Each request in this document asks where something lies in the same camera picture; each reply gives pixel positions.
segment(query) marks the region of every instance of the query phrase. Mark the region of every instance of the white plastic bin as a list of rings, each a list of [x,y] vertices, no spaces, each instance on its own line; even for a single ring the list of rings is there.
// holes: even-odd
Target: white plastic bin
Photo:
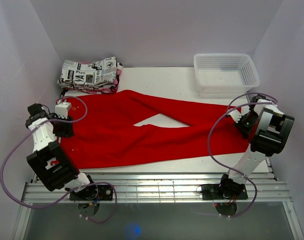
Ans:
[[[241,94],[260,85],[256,67],[247,54],[197,54],[193,63],[201,93]]]

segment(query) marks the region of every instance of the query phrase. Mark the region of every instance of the gray floor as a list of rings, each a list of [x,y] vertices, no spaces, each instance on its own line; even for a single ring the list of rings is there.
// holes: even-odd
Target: gray floor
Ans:
[[[238,203],[238,209],[248,203]],[[103,219],[112,204],[102,204]],[[216,213],[212,203],[119,204],[109,222],[97,224],[79,218],[77,204],[57,204],[33,210],[25,240],[292,240],[293,235],[281,202],[256,202],[234,219],[204,216]]]

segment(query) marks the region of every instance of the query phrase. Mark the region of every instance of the stack of folded fabric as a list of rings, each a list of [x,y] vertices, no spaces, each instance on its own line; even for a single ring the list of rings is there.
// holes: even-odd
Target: stack of folded fabric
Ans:
[[[67,90],[112,94],[117,92],[122,68],[114,56],[89,64],[65,60],[57,83]]]

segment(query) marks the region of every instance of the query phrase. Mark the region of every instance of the gray wall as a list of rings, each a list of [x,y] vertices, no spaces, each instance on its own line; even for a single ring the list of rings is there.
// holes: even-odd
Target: gray wall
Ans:
[[[10,149],[27,133],[27,106],[54,106],[62,62],[29,0],[0,0],[0,167]],[[31,139],[18,149],[5,169],[9,190],[22,197],[32,171],[26,156]],[[0,186],[0,240],[12,237],[19,205]]]
[[[252,55],[282,0],[30,0],[62,60],[192,66],[198,53]]]
[[[287,144],[272,157],[280,180],[286,180],[304,234],[304,0],[284,0],[253,61],[261,86],[255,90],[279,99],[279,108],[295,117]]]

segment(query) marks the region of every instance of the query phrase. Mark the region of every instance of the red fabric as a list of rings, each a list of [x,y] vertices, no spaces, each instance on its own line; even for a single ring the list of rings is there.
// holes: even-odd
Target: red fabric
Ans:
[[[165,160],[208,156],[207,137],[226,106],[167,99],[124,90],[114,95],[80,97],[88,114],[73,124],[75,136],[62,138],[61,146],[80,169],[107,168]],[[81,118],[85,108],[69,98],[73,119]],[[166,128],[151,124],[134,126],[147,118],[164,114],[189,127]],[[245,152],[248,142],[223,119],[214,130],[214,155]]]

